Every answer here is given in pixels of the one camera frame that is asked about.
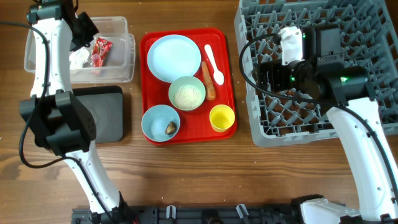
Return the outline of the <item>red snack wrapper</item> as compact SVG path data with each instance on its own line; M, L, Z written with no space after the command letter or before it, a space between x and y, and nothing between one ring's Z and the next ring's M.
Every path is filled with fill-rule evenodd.
M108 52L110 51L113 43L97 37L95 40L95 44L93 47L93 51L91 54L92 66L93 67L102 67L104 64L104 60Z

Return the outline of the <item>white tissue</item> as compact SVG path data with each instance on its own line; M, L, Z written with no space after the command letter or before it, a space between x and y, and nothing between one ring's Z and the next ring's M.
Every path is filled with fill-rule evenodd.
M87 48L83 47L75 52L72 52L69 56L70 70L76 70L84 68L88 63L90 52Z

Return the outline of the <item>orange carrot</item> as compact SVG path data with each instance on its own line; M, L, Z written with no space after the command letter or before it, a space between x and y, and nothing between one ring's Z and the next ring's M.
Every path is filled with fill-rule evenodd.
M213 81L210 76L210 72L208 70L207 64L205 61L201 63L201 69L203 74L203 81L206 88L206 99L212 101L216 98L216 91L213 86Z

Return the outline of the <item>yellow plastic cup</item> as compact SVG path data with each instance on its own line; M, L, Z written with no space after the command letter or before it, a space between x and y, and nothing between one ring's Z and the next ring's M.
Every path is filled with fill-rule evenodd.
M227 105L214 106L209 114L211 127L218 133L228 130L235 122L236 115L232 108Z

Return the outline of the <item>mint green bowl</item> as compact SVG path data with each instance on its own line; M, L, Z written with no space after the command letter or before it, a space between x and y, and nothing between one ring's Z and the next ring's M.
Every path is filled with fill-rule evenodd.
M170 87L169 87L169 100L170 100L171 104L174 105L174 101L173 101L174 94L177 92L177 90L180 87L185 86L185 85L192 85L195 88L199 89L199 91L201 92L201 95L202 95L202 103L204 102L205 95L206 95L206 90L205 90L204 84L196 77L188 77L188 76L186 76L186 77L180 77L180 78L176 79L170 85Z

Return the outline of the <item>white rice grains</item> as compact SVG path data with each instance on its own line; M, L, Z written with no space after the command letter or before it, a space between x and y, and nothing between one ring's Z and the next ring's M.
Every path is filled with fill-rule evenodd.
M185 111L194 110L202 104L202 95L199 89L192 85L180 87L173 97L174 105Z

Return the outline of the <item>brown food scrap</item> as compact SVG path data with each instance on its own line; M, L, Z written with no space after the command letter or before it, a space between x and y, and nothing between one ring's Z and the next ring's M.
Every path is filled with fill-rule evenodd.
M176 131L177 131L177 125L173 121L171 121L166 127L165 134L173 135Z

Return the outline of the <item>light blue bowl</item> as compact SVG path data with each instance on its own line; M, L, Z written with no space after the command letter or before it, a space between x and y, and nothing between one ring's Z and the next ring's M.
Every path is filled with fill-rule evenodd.
M172 134L166 134L167 126L173 122L176 125ZM171 140L179 131L180 116L177 111L168 105L156 105L149 108L143 115L141 128L144 135L154 142Z

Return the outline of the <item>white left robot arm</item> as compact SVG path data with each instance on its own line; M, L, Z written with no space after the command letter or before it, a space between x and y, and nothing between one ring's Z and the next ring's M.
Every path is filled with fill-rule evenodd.
M69 54L90 46L98 29L87 13L76 14L75 1L35 1L27 21L35 32L35 81L19 112L22 134L52 151L71 168L90 203L92 223L138 223L120 191L110 181L96 151L96 125L73 94Z

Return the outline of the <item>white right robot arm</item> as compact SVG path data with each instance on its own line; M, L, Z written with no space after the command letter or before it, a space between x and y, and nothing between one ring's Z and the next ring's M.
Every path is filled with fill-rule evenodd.
M359 210L317 199L300 203L305 223L397 223L397 164L387 143L375 93L363 67L340 60L266 62L254 78L266 93L295 88L327 108L327 117L343 145L359 196Z

